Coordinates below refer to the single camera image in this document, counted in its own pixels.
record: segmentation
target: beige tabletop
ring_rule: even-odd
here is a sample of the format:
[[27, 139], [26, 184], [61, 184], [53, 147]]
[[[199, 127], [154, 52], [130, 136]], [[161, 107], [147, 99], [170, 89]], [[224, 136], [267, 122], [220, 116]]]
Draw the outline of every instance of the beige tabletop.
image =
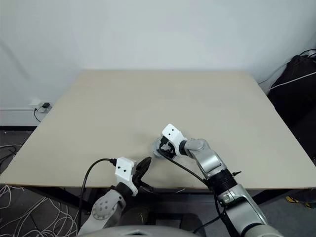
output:
[[[33, 132], [1, 183], [80, 187], [100, 158], [153, 156], [172, 123], [204, 138], [248, 189], [316, 186], [316, 168], [257, 83], [243, 72], [85, 71]], [[195, 161], [176, 161], [201, 176]], [[116, 184], [115, 168], [96, 165], [87, 186]], [[205, 188], [163, 158], [143, 181], [154, 187]]]

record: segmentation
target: gray floor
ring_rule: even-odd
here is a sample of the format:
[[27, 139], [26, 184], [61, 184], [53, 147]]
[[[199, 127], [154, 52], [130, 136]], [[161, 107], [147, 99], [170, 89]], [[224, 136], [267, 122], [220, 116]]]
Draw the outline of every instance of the gray floor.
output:
[[[0, 131], [0, 145], [7, 144], [22, 144], [30, 136], [30, 132], [4, 132]], [[0, 157], [3, 157], [5, 152], [1, 151]], [[1, 166], [0, 172], [8, 165], [8, 160]], [[42, 196], [37, 195], [28, 190], [12, 190], [11, 206], [7, 209], [0, 210], [0, 228], [5, 223], [18, 218], [27, 209], [29, 209]], [[8, 197], [0, 198], [0, 206], [7, 205]], [[206, 222], [216, 216], [214, 201], [210, 198], [208, 201], [188, 201], [188, 202], [158, 202], [150, 204], [151, 208], [161, 213], [195, 213], [199, 218]], [[316, 236], [315, 225], [315, 210], [309, 210], [302, 204], [291, 204], [285, 199], [279, 199], [273, 203], [261, 205], [261, 209], [266, 215], [269, 223], [277, 228], [286, 237], [302, 237]], [[70, 213], [74, 216], [76, 210], [70, 208]], [[33, 214], [32, 218], [39, 229], [48, 226], [56, 217], [57, 210], [54, 209], [50, 202], [45, 202]], [[25, 222], [21, 235], [31, 229], [35, 229], [35, 224], [31, 218]], [[0, 229], [1, 234], [12, 234], [15, 230], [15, 225], [12, 223], [3, 229]], [[174, 221], [162, 221], [160, 224], [174, 226], [178, 223]], [[228, 237], [225, 226], [218, 221], [206, 228], [207, 236], [209, 237]]]

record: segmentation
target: cable connector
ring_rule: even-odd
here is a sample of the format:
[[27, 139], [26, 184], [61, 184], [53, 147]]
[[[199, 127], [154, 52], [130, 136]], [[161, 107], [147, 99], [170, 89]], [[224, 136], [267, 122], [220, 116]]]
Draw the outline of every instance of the cable connector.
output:
[[117, 159], [110, 159], [109, 162], [112, 163], [112, 165], [114, 166], [117, 165]]

